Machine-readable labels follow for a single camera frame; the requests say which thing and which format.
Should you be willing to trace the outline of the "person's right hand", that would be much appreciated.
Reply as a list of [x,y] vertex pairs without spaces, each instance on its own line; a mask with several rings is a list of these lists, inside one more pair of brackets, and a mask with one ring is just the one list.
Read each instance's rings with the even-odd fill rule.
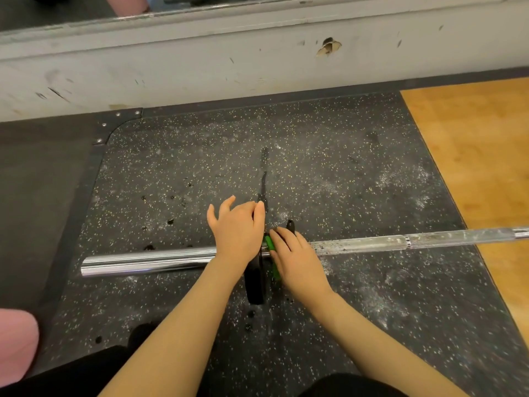
[[296,300],[313,311],[333,293],[313,247],[301,233],[285,227],[271,229],[269,236],[274,244],[270,253],[282,282]]

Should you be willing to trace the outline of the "black metal platform frame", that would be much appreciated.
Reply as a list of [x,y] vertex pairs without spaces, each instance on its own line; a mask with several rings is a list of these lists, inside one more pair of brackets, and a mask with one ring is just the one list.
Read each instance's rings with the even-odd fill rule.
[[121,125],[140,119],[143,108],[127,108],[109,112],[94,113],[96,123],[89,154],[80,180],[77,183],[69,214],[51,261],[48,278],[43,288],[36,318],[42,328],[49,327],[60,302],[63,288],[68,280],[70,263],[76,248],[76,241],[82,230],[91,194],[100,170],[107,143],[111,134]]

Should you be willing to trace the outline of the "black weight plate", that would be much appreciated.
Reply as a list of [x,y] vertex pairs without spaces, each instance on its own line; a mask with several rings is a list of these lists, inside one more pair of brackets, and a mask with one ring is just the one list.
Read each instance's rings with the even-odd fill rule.
[[252,260],[248,262],[244,271],[244,286],[248,302],[252,305],[263,305],[266,298],[266,270],[263,266],[264,251],[268,251],[263,233],[261,249]]

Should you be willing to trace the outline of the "black trousers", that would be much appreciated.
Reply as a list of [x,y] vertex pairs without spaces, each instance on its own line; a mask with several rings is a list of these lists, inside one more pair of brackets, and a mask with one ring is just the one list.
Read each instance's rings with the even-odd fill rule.
[[[89,354],[0,388],[0,397],[97,397],[128,358],[160,322],[135,327],[127,346]],[[398,389],[367,377],[334,373],[314,382],[298,397],[408,397]]]

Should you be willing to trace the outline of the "green weight plate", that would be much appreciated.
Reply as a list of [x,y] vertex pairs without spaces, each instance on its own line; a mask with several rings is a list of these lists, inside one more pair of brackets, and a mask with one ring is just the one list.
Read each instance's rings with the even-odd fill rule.
[[[275,246],[274,246],[274,243],[269,235],[269,233],[265,233],[264,235],[264,240],[265,240],[265,243],[267,245],[267,249],[268,251],[275,251]],[[272,259],[272,276],[274,278],[275,281],[281,281],[281,276],[280,276],[280,272],[277,268],[277,265],[276,263],[274,262],[273,258]]]

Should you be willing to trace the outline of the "pink garment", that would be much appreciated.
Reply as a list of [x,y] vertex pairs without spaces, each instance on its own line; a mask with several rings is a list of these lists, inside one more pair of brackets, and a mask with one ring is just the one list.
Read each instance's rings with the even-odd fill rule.
[[32,314],[0,308],[0,388],[23,379],[38,343],[39,327]]

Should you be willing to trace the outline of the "chrome steel barbell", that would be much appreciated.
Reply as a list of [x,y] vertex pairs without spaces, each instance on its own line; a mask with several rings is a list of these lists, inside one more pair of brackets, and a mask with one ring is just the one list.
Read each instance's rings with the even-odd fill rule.
[[[406,235],[387,235],[311,242],[318,256],[350,253],[468,246],[529,239],[529,226],[468,229]],[[184,248],[166,251],[108,254],[90,256],[83,260],[83,277],[132,276],[187,268],[199,268],[210,262],[216,254],[214,246]]]

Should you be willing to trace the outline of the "person's left hand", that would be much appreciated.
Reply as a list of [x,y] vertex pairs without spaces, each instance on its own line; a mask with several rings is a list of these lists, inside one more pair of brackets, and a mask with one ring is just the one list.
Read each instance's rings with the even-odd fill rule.
[[266,211],[264,202],[255,202],[253,219],[236,217],[235,196],[230,196],[220,205],[217,228],[210,228],[216,246],[214,262],[235,278],[242,276],[248,262],[258,254],[265,229]]

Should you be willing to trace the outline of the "person's right forearm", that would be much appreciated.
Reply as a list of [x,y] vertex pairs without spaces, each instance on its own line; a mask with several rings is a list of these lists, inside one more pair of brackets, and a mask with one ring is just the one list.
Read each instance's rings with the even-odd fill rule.
[[361,374],[407,397],[469,397],[434,367],[328,289],[309,307]]

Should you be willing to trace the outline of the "person's left forearm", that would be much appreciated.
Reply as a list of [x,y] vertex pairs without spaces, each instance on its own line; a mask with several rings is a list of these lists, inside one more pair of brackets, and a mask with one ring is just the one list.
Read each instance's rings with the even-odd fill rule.
[[196,397],[249,258],[217,255],[98,397]]

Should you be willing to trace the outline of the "wall mirror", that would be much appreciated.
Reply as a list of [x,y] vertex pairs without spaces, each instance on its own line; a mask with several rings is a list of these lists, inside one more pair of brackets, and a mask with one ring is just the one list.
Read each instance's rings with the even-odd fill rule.
[[506,23],[529,0],[0,0],[0,44],[44,51],[76,50],[69,44],[94,36],[98,47],[133,45],[225,34],[287,34],[336,39],[350,30],[374,33],[377,25],[412,28],[486,28]]

